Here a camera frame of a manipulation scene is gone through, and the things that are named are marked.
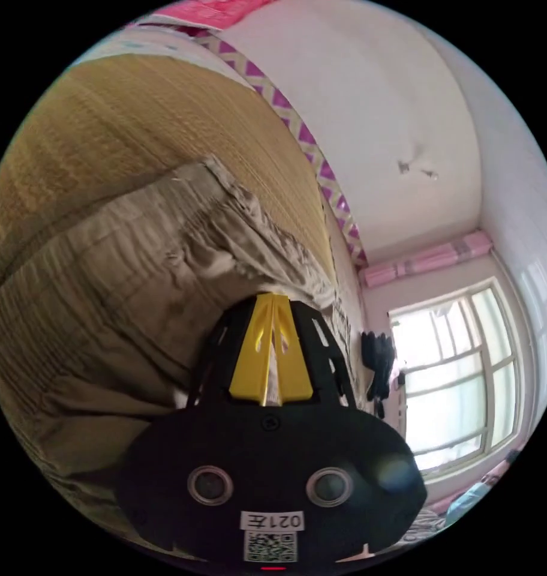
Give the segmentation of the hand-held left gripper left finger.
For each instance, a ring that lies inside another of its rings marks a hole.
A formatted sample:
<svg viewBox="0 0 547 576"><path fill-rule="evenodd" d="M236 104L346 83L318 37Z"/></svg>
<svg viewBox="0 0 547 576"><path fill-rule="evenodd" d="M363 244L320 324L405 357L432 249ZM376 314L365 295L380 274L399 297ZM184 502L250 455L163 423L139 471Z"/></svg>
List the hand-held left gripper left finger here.
<svg viewBox="0 0 547 576"><path fill-rule="evenodd" d="M257 295L250 310L229 386L233 399L256 404L266 403L272 330L273 295Z"/></svg>

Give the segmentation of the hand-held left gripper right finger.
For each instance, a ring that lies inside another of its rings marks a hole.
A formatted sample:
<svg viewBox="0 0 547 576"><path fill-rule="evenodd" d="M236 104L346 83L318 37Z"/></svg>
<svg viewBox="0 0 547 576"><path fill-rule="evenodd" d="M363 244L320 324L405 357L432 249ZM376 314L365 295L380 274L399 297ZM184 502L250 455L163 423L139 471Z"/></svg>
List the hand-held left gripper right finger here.
<svg viewBox="0 0 547 576"><path fill-rule="evenodd" d="M280 402L295 403L310 400L313 396L313 388L303 357L290 300L287 296L276 294L272 298L273 335Z"/></svg>

